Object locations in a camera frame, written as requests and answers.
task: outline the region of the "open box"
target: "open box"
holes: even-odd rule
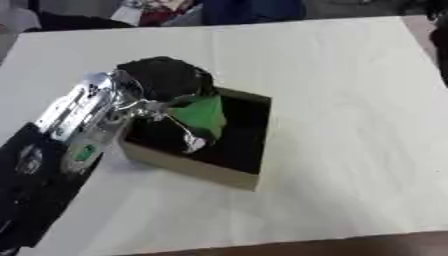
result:
[[[127,157],[200,179],[254,190],[262,167],[271,98],[223,88],[219,91],[227,126],[215,145],[190,155],[167,152],[151,142],[169,134],[155,134],[146,120],[136,119],[119,139]]]

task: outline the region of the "white paper surface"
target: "white paper surface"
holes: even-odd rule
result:
[[[0,68],[0,138],[85,73],[159,55],[208,69],[219,86],[273,97],[257,192],[131,164],[115,146],[38,248],[21,255],[448,227],[448,94],[395,17],[22,35]]]

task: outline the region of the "black object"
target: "black object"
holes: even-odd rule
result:
[[[240,172],[259,174],[271,100],[258,95],[257,100],[221,97],[227,125],[215,145],[191,155],[183,155],[176,148],[180,139],[178,135],[173,136],[176,131],[166,130],[164,125],[153,125],[142,119],[134,121],[125,141]]]
[[[0,252],[34,247],[96,168],[82,175],[62,173],[66,151],[32,123],[0,148]],[[24,161],[25,155],[36,161]]]
[[[37,16],[42,28],[29,29],[27,32],[133,28],[124,22],[97,17],[57,15],[49,12],[37,12]]]
[[[203,0],[203,23],[238,25],[302,20],[301,0]]]
[[[33,12],[40,12],[40,0],[28,0],[28,9]]]
[[[448,85],[448,24],[440,26],[431,34],[431,41],[437,49],[437,62],[440,73]]]
[[[145,89],[145,98],[162,102],[196,94],[213,96],[213,77],[201,68],[170,57],[155,57],[120,64]]]

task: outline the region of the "black fabric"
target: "black fabric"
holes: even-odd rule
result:
[[[269,102],[255,102],[222,96],[227,125],[215,145],[191,155],[175,153],[179,136],[175,131],[136,120],[125,140],[137,145],[188,157],[241,172],[259,174],[270,114]]]
[[[42,164],[32,174],[17,169],[21,153],[29,146],[42,152]],[[67,146],[40,134],[31,123],[0,149],[0,251],[35,246],[96,167],[83,175],[62,173],[66,151]]]
[[[49,12],[38,13],[41,29],[30,29],[27,32],[63,31],[63,30],[89,30],[132,28],[133,26],[114,20],[86,16],[57,15]]]
[[[176,97],[199,94],[215,95],[213,77],[206,71],[182,60],[155,57],[117,66],[137,79],[145,89],[145,98],[161,102]]]

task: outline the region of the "white table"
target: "white table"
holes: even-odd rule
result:
[[[448,228],[448,93],[396,17],[22,35],[0,68],[0,139],[85,73],[169,55],[273,97],[257,192],[117,147],[39,247],[93,256]]]

